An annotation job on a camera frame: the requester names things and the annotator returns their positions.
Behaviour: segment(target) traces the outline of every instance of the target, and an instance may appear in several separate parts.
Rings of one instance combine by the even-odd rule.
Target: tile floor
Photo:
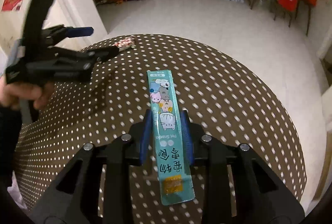
[[[142,0],[101,5],[108,37],[169,34],[208,44],[258,75],[290,114],[300,137],[308,176],[301,204],[315,194],[326,146],[321,93],[327,81],[319,60],[296,23],[273,21],[267,3],[250,10],[229,0]]]

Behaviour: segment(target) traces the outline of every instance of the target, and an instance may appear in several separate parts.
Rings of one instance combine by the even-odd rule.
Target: cartoon cat
[[[169,81],[165,79],[156,79],[156,83],[160,84],[160,86],[165,88],[168,88],[170,86]]]
[[[168,92],[169,92],[168,88],[160,86],[159,93],[163,100],[170,100],[170,96],[169,96]]]
[[[153,102],[158,103],[161,100],[160,93],[150,93],[150,98]]]
[[[155,82],[151,82],[150,83],[150,93],[157,93],[157,92],[159,92],[159,87],[160,87],[160,84],[155,83]]]
[[[173,110],[173,102],[172,100],[160,100],[159,107],[162,109],[163,112],[172,112]]]
[[[171,128],[175,130],[175,116],[172,113],[161,113],[160,122],[164,130]]]

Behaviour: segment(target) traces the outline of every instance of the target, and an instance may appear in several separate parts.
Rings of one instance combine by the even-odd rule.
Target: person's arm
[[[34,108],[42,109],[54,92],[52,83],[44,88],[26,83],[6,84],[0,78],[0,180],[6,186],[12,184],[15,147],[22,126],[19,99],[34,100]]]

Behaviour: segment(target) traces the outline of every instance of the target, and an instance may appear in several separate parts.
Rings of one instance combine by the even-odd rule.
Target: silver bolt
[[[249,151],[250,146],[249,146],[248,144],[241,144],[241,145],[240,145],[240,149],[241,149],[242,151]]]
[[[93,148],[92,143],[84,144],[83,149],[86,151],[90,151]]]
[[[210,135],[203,135],[202,141],[204,142],[210,142],[212,140],[212,137]]]
[[[130,140],[132,138],[132,136],[130,135],[130,134],[123,134],[122,136],[121,136],[121,139],[123,140],[123,141],[128,141],[128,140]]]
[[[83,69],[84,69],[84,70],[87,70],[87,69],[90,68],[90,66],[91,66],[90,63],[86,63],[86,64],[83,66]]]

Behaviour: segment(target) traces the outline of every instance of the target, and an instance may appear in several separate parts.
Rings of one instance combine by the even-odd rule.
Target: polka dot tablecloth
[[[84,50],[112,45],[124,37]],[[108,144],[143,119],[150,107],[146,72],[162,69],[172,71],[179,108],[187,109],[193,122],[225,144],[248,143],[301,199],[306,173],[298,134],[287,111],[262,80],[208,45],[166,35],[135,37],[136,49],[95,65],[90,83],[57,84],[40,119],[23,126],[15,171],[29,209],[85,143]],[[192,169],[196,199],[163,206],[157,170],[154,149],[149,146],[147,163],[130,170],[135,223],[200,223],[205,171]],[[101,184],[101,216],[103,200]]]

